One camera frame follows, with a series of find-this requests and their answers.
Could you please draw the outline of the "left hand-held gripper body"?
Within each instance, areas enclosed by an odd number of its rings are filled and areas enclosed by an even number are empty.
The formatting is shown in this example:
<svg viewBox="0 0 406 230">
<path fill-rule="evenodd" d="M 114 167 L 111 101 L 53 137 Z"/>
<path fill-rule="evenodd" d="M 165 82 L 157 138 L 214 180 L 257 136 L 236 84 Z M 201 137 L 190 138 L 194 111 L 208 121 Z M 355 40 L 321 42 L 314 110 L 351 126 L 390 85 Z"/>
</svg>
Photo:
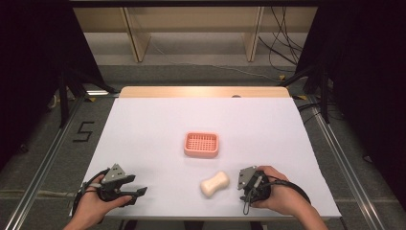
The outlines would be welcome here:
<svg viewBox="0 0 406 230">
<path fill-rule="evenodd" d="M 102 201 L 112 201 L 122 195 L 120 179 L 127 175 L 119 164 L 114 164 L 107 169 L 100 186 L 97 188 L 97 193 Z"/>
</svg>

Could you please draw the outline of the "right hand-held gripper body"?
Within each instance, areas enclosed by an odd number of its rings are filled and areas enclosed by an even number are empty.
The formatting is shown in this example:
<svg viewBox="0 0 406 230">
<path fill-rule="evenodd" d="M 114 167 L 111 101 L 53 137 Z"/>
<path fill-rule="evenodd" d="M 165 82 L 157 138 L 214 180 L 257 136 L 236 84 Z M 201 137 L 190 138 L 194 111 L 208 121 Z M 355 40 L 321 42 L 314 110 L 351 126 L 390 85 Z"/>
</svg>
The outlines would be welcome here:
<svg viewBox="0 0 406 230">
<path fill-rule="evenodd" d="M 265 200 L 271 194 L 268 176 L 255 166 L 239 171 L 237 189 L 243 191 L 240 199 L 248 203 Z"/>
</svg>

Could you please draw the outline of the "cream bone-shaped toy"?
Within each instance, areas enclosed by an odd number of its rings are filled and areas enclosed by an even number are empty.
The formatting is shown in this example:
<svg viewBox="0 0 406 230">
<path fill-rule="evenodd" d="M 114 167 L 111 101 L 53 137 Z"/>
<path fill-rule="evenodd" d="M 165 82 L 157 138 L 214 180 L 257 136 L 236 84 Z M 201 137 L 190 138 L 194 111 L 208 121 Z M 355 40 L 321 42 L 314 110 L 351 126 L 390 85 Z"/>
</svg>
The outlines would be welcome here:
<svg viewBox="0 0 406 230">
<path fill-rule="evenodd" d="M 217 191 L 225 189 L 230 184 L 230 178 L 224 171 L 217 172 L 213 177 L 200 183 L 200 190 L 205 197 L 211 197 Z"/>
</svg>

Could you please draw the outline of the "pink soap dish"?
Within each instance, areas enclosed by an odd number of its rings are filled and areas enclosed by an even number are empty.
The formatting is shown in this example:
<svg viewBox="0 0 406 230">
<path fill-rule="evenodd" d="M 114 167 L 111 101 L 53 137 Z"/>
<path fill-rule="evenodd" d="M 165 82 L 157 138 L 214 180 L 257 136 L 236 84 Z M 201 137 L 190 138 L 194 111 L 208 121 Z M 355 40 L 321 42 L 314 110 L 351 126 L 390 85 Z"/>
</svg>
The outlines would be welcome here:
<svg viewBox="0 0 406 230">
<path fill-rule="evenodd" d="M 214 158 L 219 150 L 219 137 L 212 132 L 188 132 L 184 141 L 184 153 L 189 157 Z"/>
</svg>

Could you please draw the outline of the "person's right hand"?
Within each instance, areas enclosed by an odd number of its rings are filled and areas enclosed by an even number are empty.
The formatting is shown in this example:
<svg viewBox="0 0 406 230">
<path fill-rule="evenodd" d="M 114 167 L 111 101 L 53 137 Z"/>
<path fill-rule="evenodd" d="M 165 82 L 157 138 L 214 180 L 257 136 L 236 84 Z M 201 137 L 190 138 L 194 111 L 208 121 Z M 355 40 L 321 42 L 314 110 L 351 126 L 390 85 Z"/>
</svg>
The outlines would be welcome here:
<svg viewBox="0 0 406 230">
<path fill-rule="evenodd" d="M 309 217 L 315 209 L 295 190 L 283 185 L 272 185 L 271 195 L 252 204 L 254 208 L 267 208 L 296 219 Z"/>
</svg>

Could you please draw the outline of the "person's left hand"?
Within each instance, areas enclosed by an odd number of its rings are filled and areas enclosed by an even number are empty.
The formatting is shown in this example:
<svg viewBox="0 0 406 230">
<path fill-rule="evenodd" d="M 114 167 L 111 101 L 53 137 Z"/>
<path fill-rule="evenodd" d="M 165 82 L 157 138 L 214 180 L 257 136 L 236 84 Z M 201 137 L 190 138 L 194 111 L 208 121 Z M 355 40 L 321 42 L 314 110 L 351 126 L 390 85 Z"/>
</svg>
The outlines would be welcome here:
<svg viewBox="0 0 406 230">
<path fill-rule="evenodd" d="M 92 217 L 103 219 L 111 210 L 125 205 L 131 197 L 129 195 L 118 197 L 112 201 L 102 201 L 94 187 L 89 187 L 82 196 L 74 217 Z"/>
</svg>

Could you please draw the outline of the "white table cover sheet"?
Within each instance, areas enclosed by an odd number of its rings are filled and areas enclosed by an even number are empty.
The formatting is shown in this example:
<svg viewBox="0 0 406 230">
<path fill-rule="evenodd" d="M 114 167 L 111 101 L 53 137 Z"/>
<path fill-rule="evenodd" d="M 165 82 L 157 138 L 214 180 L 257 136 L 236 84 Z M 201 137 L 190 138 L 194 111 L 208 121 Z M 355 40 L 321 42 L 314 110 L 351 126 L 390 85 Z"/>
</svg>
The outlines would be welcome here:
<svg viewBox="0 0 406 230">
<path fill-rule="evenodd" d="M 184 153 L 192 131 L 218 135 L 217 157 Z M 125 190 L 147 187 L 135 205 L 110 212 L 113 218 L 270 219 L 272 211 L 245 212 L 237 189 L 239 171 L 261 165 L 299 185 L 322 217 L 340 215 L 290 98 L 118 99 L 85 178 L 113 164 L 135 175 Z M 200 183 L 220 171 L 228 174 L 229 186 L 205 197 Z"/>
</svg>

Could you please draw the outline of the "black metal stand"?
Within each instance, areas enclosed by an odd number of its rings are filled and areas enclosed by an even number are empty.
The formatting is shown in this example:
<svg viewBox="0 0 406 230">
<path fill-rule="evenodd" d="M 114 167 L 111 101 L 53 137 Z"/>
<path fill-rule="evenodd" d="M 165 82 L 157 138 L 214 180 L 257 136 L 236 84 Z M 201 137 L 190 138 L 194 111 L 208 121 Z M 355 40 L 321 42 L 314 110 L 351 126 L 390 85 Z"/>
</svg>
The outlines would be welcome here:
<svg viewBox="0 0 406 230">
<path fill-rule="evenodd" d="M 328 112 L 327 112 L 327 101 L 328 101 L 328 73 L 327 69 L 323 64 L 310 65 L 305 69 L 295 73 L 292 77 L 287 80 L 283 80 L 280 86 L 287 87 L 291 83 L 299 80 L 302 77 L 307 77 L 307 82 L 304 86 L 304 91 L 306 94 L 314 92 L 317 88 L 321 91 L 321 115 L 324 121 L 328 124 Z"/>
<path fill-rule="evenodd" d="M 65 68 L 61 71 L 58 77 L 58 92 L 60 98 L 60 111 L 61 121 L 60 126 L 64 127 L 70 117 L 70 110 L 68 105 L 68 91 L 70 89 L 76 98 L 83 98 L 87 91 L 84 88 L 85 83 L 90 83 L 98 88 L 106 91 L 108 94 L 119 93 L 118 89 L 115 89 L 107 85 L 103 80 L 98 80 L 95 77 L 89 76 L 74 68 Z"/>
</svg>

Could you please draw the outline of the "black curtain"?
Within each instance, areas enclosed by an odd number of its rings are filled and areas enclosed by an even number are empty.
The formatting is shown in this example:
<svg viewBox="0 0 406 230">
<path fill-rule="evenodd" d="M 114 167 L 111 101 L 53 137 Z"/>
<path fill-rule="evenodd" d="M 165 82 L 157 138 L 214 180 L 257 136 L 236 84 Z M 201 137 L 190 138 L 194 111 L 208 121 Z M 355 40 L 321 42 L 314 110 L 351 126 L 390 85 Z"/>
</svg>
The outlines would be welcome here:
<svg viewBox="0 0 406 230">
<path fill-rule="evenodd" d="M 102 74 L 69 0 L 0 0 L 0 170 L 17 153 L 64 73 Z"/>
<path fill-rule="evenodd" d="M 406 0 L 338 0 L 318 8 L 298 66 L 339 42 L 327 72 L 366 154 L 406 202 Z"/>
</svg>

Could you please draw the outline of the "beige wooden shelf unit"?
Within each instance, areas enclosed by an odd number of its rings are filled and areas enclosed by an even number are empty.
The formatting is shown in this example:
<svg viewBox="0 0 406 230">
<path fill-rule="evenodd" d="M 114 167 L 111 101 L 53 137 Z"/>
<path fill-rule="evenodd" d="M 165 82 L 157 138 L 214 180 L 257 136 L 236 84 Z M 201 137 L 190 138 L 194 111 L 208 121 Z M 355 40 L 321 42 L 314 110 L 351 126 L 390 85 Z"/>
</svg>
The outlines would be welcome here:
<svg viewBox="0 0 406 230">
<path fill-rule="evenodd" d="M 259 35 L 275 33 L 282 22 L 290 33 L 307 33 L 315 7 L 113 7 L 74 8 L 86 33 L 125 33 L 133 59 L 141 62 L 153 33 L 239 33 L 248 61 Z"/>
</svg>

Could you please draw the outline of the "aluminium floor rail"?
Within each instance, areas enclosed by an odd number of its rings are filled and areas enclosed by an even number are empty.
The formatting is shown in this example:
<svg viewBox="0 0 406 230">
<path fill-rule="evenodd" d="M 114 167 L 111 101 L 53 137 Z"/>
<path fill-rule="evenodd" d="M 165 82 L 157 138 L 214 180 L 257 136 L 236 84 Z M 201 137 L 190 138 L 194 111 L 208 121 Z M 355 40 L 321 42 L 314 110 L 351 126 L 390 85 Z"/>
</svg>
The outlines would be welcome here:
<svg viewBox="0 0 406 230">
<path fill-rule="evenodd" d="M 366 223 L 371 230 L 386 230 L 383 221 L 351 166 L 330 124 L 323 117 L 322 109 L 313 108 L 313 113 Z"/>
<path fill-rule="evenodd" d="M 70 218 L 74 195 L 89 162 L 88 145 L 77 143 L 86 115 L 83 98 L 69 102 L 70 117 L 59 109 L 45 116 L 25 153 L 0 173 L 0 230 L 61 230 Z"/>
</svg>

